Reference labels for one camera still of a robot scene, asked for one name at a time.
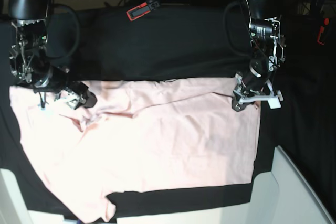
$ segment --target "black fabric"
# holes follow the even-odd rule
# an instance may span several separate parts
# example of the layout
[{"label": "black fabric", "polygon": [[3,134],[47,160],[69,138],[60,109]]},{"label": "black fabric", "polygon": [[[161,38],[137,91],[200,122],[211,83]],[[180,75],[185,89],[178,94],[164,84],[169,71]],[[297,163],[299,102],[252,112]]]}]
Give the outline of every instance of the black fabric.
[{"label": "black fabric", "polygon": [[[135,22],[128,21],[124,11],[82,13],[80,52],[69,62],[55,63],[71,64],[73,79],[96,80],[231,77],[247,68],[248,59],[235,57],[226,46],[222,8],[171,6]],[[236,46],[248,50],[248,34],[241,19],[239,13],[233,13],[228,23]],[[274,147],[281,145],[335,216],[335,77],[330,41],[336,36],[326,46],[319,46],[319,23],[315,20],[287,17],[283,24],[287,60],[278,71],[275,86],[282,90],[285,101],[280,110],[262,106],[254,177],[271,170]],[[19,144],[19,128],[8,97],[8,29],[8,24],[0,24],[0,167],[9,168],[17,176],[28,209],[68,216],[71,212],[43,186]],[[49,55],[64,54],[71,47],[71,17],[56,15],[49,30]],[[243,204],[250,201],[251,190],[249,184],[127,192],[112,194],[109,199],[117,205],[116,217],[124,217]]]}]

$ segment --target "white plastic part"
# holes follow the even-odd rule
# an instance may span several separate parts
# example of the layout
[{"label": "white plastic part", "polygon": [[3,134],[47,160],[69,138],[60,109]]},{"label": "white plastic part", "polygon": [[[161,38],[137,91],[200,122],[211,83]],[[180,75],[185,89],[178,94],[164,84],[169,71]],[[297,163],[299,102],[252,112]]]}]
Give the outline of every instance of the white plastic part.
[{"label": "white plastic part", "polygon": [[267,102],[268,102],[268,105],[271,108],[271,110],[281,108],[281,103],[280,103],[279,97],[269,97]]},{"label": "white plastic part", "polygon": [[0,169],[0,224],[33,224],[15,175]]},{"label": "white plastic part", "polygon": [[293,161],[279,146],[272,171],[254,181],[245,224],[334,224],[334,220]]}]

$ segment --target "black cloth surface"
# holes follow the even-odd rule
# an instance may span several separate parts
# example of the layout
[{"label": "black cloth surface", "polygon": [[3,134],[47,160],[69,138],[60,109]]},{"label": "black cloth surface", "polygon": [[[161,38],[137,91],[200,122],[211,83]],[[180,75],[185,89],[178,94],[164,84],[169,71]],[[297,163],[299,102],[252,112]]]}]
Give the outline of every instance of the black cloth surface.
[{"label": "black cloth surface", "polygon": [[[227,46],[222,8],[170,6],[135,22],[128,21],[122,9],[93,10],[80,17],[79,52],[71,60],[55,61],[71,65],[72,79],[232,77],[248,67],[249,59],[237,57]],[[228,23],[234,44],[248,51],[242,16],[233,13]],[[274,82],[285,101],[280,110],[271,111],[267,104],[262,105],[254,177],[271,170],[274,148],[281,145],[336,216],[336,119],[331,100],[335,81],[331,49],[336,36],[320,46],[315,20],[287,17],[283,24],[287,59]],[[39,180],[19,143],[18,123],[9,106],[9,29],[8,23],[0,24],[0,167],[14,172],[28,209],[71,216]],[[56,15],[49,32],[48,54],[64,55],[72,42],[71,17]],[[116,217],[125,217],[243,204],[250,201],[251,190],[252,184],[232,185],[115,193],[109,199],[117,205]]]}]

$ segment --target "white panel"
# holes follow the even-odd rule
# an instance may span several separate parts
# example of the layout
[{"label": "white panel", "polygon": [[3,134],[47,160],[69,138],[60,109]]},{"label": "white panel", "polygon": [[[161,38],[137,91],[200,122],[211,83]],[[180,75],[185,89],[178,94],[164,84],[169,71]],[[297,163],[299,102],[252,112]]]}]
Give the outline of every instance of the white panel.
[{"label": "white panel", "polygon": [[45,212],[28,211],[33,224],[63,224],[63,215],[53,215]]},{"label": "white panel", "polygon": [[177,214],[117,219],[118,224],[244,224],[249,204]]},{"label": "white panel", "polygon": [[32,224],[14,174],[0,169],[0,224]]},{"label": "white panel", "polygon": [[270,224],[279,200],[279,185],[273,174],[259,174],[253,183],[246,224]]},{"label": "white panel", "polygon": [[272,224],[334,223],[315,192],[282,148],[276,148],[272,173],[280,187]]}]

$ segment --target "pink cloth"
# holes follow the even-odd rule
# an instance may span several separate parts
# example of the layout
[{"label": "pink cloth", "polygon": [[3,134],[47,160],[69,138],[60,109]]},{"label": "pink cloth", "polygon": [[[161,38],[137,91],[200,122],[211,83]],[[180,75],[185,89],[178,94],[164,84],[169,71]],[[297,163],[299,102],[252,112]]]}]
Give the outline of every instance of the pink cloth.
[{"label": "pink cloth", "polygon": [[235,79],[89,82],[93,109],[11,87],[21,144],[46,187],[85,223],[109,221],[113,192],[250,183],[260,108],[231,109]]}]

